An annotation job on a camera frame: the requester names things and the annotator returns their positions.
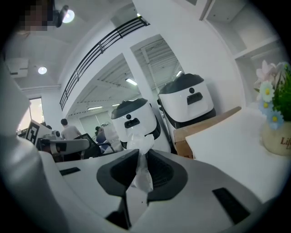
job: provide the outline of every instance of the ceiling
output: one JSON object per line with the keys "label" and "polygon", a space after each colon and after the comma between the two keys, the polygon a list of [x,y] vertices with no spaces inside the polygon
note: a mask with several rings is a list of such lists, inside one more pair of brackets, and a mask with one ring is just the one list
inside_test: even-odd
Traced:
{"label": "ceiling", "polygon": [[[69,57],[83,35],[92,29],[92,25],[109,15],[114,7],[122,5],[121,2],[123,5],[132,4],[131,0],[55,0],[56,9],[68,5],[74,11],[72,22],[63,23],[60,28],[50,26],[46,31],[13,34],[5,46],[5,59],[12,61],[10,63],[16,69],[17,59],[28,60],[27,76],[15,78],[20,88],[57,85],[66,57]],[[37,72],[41,66],[47,68],[44,75]]]}
{"label": "ceiling", "polygon": [[128,22],[129,20],[132,20],[137,17],[137,12],[135,9],[134,4],[130,4],[123,9],[119,10],[114,17],[111,18],[112,23],[119,27],[120,25]]}
{"label": "ceiling", "polygon": [[[136,50],[134,54],[153,90],[156,86],[161,88],[172,81],[178,71],[182,70],[175,54],[161,37]],[[113,104],[121,103],[123,100],[136,99],[140,95],[138,86],[126,82],[126,78],[134,80],[123,55],[120,55],[83,89],[70,109],[69,116],[84,117],[96,114],[107,111]],[[96,106],[103,108],[87,110]]]}

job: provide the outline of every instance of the white shelf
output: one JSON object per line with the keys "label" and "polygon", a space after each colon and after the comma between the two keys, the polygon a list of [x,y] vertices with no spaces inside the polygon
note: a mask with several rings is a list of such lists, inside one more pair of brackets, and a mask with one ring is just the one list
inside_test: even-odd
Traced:
{"label": "white shelf", "polygon": [[288,61],[285,48],[265,16],[246,0],[213,0],[204,21],[228,51],[244,95],[243,106],[252,106],[256,70],[264,60],[275,65]]}
{"label": "white shelf", "polygon": [[277,49],[282,47],[280,38],[277,35],[274,35],[270,38],[263,40],[262,42],[255,44],[251,48],[245,49],[236,55],[233,56],[234,59],[240,58],[251,58],[258,54],[262,54],[273,49]]}

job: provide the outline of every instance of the white table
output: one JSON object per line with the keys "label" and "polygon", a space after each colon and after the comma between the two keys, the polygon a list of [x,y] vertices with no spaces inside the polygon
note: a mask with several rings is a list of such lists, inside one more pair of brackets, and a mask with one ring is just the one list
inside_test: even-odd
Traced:
{"label": "white table", "polygon": [[186,137],[198,161],[214,165],[249,188],[262,202],[283,188],[291,159],[267,151],[260,131],[266,118],[245,108],[224,121]]}

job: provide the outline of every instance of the white flower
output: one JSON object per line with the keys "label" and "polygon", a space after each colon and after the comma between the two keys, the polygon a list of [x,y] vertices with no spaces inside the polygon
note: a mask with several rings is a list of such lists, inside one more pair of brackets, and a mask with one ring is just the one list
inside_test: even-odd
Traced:
{"label": "white flower", "polygon": [[255,86],[259,87],[264,81],[270,81],[275,84],[275,76],[278,73],[275,64],[267,64],[264,60],[262,63],[262,68],[256,70],[256,75],[258,80],[255,82]]}
{"label": "white flower", "polygon": [[260,95],[265,102],[270,102],[274,97],[273,85],[270,81],[262,82],[260,86]]}

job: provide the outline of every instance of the railing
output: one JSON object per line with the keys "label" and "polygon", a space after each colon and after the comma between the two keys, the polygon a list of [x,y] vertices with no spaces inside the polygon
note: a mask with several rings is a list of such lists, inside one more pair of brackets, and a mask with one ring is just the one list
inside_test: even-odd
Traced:
{"label": "railing", "polygon": [[74,89],[77,82],[80,80],[84,72],[88,69],[88,67],[92,64],[93,61],[97,57],[99,57],[102,53],[106,51],[111,45],[117,42],[119,39],[125,37],[126,35],[130,34],[131,32],[144,27],[148,26],[141,16],[134,18],[123,25],[115,28],[112,32],[107,34],[103,39],[101,39],[82,59],[79,63],[77,68],[74,70],[71,78],[69,79],[63,95],[60,99],[60,107],[63,110],[64,106],[70,96],[72,90]]}

